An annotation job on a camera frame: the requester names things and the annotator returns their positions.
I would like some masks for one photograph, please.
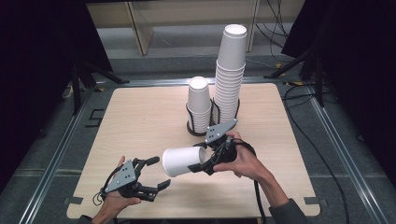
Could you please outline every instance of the person's hand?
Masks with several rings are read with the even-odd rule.
[[[122,156],[117,167],[125,162]],[[124,198],[118,191],[109,192],[99,213],[92,219],[92,223],[108,223],[129,205],[141,203],[139,198]]]
[[[235,142],[238,142],[238,139],[242,139],[238,132],[227,132],[227,135],[231,136]],[[243,175],[254,180],[257,180],[263,173],[269,173],[264,165],[247,148],[237,145],[236,151],[237,156],[234,161],[217,164],[213,167],[213,170],[215,172],[233,171],[238,177]]]

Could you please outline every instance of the floor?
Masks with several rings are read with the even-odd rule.
[[[268,24],[268,27],[271,30],[274,25]],[[291,24],[284,27],[289,31]],[[101,29],[98,33],[114,73],[131,80],[122,87],[132,88],[182,85],[187,83],[187,78],[195,76],[213,81],[223,28],[224,25],[156,27],[145,56],[138,54],[131,29]],[[252,51],[247,53],[244,82],[275,83],[279,94],[287,99],[285,108],[290,112],[290,123],[321,208],[320,214],[309,220],[312,223],[396,223],[396,190],[338,104],[331,83],[324,83],[325,106],[318,108],[315,98],[310,96],[311,87],[293,87],[295,83],[300,84],[301,64],[282,77],[263,78],[275,72],[278,63],[286,64],[292,58],[282,55],[281,49],[271,45],[258,28],[254,35]],[[274,38],[280,44],[285,42],[283,36]],[[75,116],[72,115],[73,93],[65,90],[64,102],[43,127],[42,136],[36,139],[0,196],[0,223],[76,222],[67,217],[66,211],[98,130],[92,127],[97,123],[92,114],[94,118],[101,118],[112,92],[120,87],[101,76],[95,79],[97,90],[81,90],[84,104]],[[334,131],[326,129],[326,120],[338,137],[332,137]],[[238,223],[238,220],[207,220],[206,223]],[[268,217],[268,223],[274,221]]]

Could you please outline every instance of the cable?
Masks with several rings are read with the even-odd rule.
[[[291,87],[290,89],[288,89],[284,95],[284,99],[288,99],[288,93],[297,88],[297,87],[302,87],[302,86],[294,86]],[[294,117],[292,116],[292,114],[290,113],[290,108],[288,107],[287,104],[287,100],[284,101],[285,102],[285,108],[286,108],[286,112],[289,114],[290,119],[293,121],[293,123],[295,124],[295,126],[297,127],[297,129],[303,134],[303,136],[305,137],[305,139],[311,144],[311,146],[315,149],[315,151],[318,153],[319,157],[321,158],[321,160],[323,161],[324,165],[326,166],[326,168],[328,169],[330,175],[332,176],[332,179],[334,180],[335,184],[337,185],[337,188],[340,191],[341,197],[343,199],[343,203],[344,203],[344,210],[346,213],[346,223],[349,223],[349,214],[348,214],[348,210],[347,210],[347,200],[346,200],[346,196],[344,194],[343,189],[341,188],[340,183],[338,182],[338,179],[335,177],[334,173],[332,172],[331,167],[329,166],[329,164],[326,162],[326,160],[324,159],[323,155],[320,153],[319,149],[315,146],[315,144],[312,142],[312,140],[308,137],[308,135],[301,129],[301,127],[297,124],[296,120],[294,119]]]

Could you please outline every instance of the black sleeve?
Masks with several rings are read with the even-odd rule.
[[[288,203],[278,208],[270,207],[270,213],[273,216],[275,223],[308,223],[308,219],[305,214],[293,199],[289,199]]]
[[[82,215],[79,219],[77,224],[92,224],[92,218]]]

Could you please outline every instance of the wooden table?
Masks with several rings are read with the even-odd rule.
[[[213,95],[215,87],[210,86]],[[82,204],[70,204],[67,215],[93,217],[100,209],[92,196],[104,185],[122,155],[127,159],[162,156],[169,148],[190,147],[204,137],[186,128],[188,86],[117,89],[109,102],[92,145],[74,196]],[[290,198],[307,216],[319,213],[318,204],[305,204],[304,197],[316,197],[274,84],[243,84],[241,106],[234,130],[256,150],[258,158],[272,171]],[[170,178],[162,163],[145,167],[139,178],[145,186],[156,187]],[[122,211],[132,218],[221,218],[259,217],[253,181],[237,178],[233,172],[189,173],[171,178],[168,189],[154,203],[142,202]],[[264,212],[270,216],[263,194]]]

